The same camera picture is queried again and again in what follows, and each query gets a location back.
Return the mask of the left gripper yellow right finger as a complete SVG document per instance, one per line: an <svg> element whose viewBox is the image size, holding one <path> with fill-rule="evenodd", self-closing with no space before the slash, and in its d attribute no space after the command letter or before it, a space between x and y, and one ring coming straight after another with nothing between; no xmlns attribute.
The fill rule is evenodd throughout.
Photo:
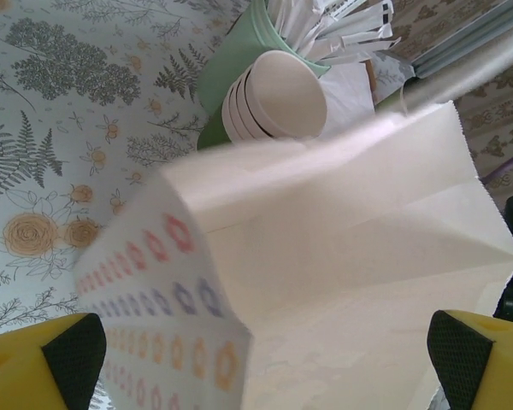
<svg viewBox="0 0 513 410"><path fill-rule="evenodd" d="M513 409L513 322L439 310L427 351L451 409Z"/></svg>

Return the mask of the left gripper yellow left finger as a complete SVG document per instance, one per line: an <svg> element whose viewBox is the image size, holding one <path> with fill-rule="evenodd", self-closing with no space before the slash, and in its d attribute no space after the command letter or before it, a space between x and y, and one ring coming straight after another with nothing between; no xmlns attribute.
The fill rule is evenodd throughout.
<svg viewBox="0 0 513 410"><path fill-rule="evenodd" d="M105 353L94 313L0 334L0 409L87 409Z"/></svg>

